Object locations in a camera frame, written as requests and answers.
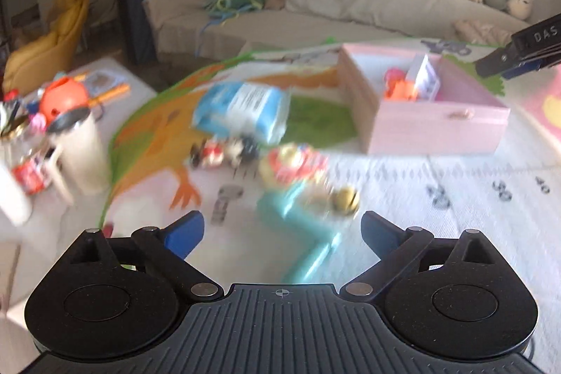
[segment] pink box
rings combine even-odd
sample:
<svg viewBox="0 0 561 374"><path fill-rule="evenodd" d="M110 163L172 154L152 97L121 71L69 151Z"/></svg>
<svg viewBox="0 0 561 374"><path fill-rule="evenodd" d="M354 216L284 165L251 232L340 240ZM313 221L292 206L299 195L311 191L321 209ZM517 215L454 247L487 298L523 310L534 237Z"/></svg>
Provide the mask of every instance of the pink box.
<svg viewBox="0 0 561 374"><path fill-rule="evenodd" d="M428 54L441 88L434 102L384 99L384 74L405 71L419 51L343 45L339 84L351 107L363 151L385 155L481 154L495 151L510 109L476 79L440 55Z"/></svg>

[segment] ribbed black surface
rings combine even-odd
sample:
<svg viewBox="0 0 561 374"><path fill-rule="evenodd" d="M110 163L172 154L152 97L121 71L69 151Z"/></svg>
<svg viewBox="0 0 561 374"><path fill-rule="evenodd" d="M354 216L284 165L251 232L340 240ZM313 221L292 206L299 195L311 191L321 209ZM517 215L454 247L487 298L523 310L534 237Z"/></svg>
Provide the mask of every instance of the ribbed black surface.
<svg viewBox="0 0 561 374"><path fill-rule="evenodd" d="M538 374L520 355L480 364L442 361L397 339L374 307L328 285L237 285L193 306L161 345L126 360L80 364L44 355L41 374Z"/></svg>

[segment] beige sofa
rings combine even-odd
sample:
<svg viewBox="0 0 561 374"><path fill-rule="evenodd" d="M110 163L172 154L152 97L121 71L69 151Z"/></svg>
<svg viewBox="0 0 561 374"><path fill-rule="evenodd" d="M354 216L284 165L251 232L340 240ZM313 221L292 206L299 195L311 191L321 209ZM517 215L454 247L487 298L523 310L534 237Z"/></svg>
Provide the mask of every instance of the beige sofa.
<svg viewBox="0 0 561 374"><path fill-rule="evenodd" d="M475 19L515 32L528 24L469 0L287 0L281 11L209 23L205 0L145 0L158 54L223 60L252 50L338 42L430 37L454 39L452 22Z"/></svg>

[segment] plush toy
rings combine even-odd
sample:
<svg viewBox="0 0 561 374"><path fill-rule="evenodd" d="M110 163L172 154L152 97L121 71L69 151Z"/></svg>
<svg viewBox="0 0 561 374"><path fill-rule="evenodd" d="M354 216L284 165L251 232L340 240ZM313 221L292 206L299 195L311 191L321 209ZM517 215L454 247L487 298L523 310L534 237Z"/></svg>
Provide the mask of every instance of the plush toy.
<svg viewBox="0 0 561 374"><path fill-rule="evenodd" d="M532 13L534 0L508 0L507 13L515 18L525 20Z"/></svg>

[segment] white bottle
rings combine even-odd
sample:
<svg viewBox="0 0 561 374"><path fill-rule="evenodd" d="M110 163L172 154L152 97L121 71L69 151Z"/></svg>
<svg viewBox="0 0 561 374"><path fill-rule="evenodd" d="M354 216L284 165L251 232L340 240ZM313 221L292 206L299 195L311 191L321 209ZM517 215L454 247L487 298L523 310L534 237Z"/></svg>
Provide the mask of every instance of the white bottle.
<svg viewBox="0 0 561 374"><path fill-rule="evenodd" d="M16 227L24 225L32 215L32 201L21 189L4 161L1 160L0 209Z"/></svg>

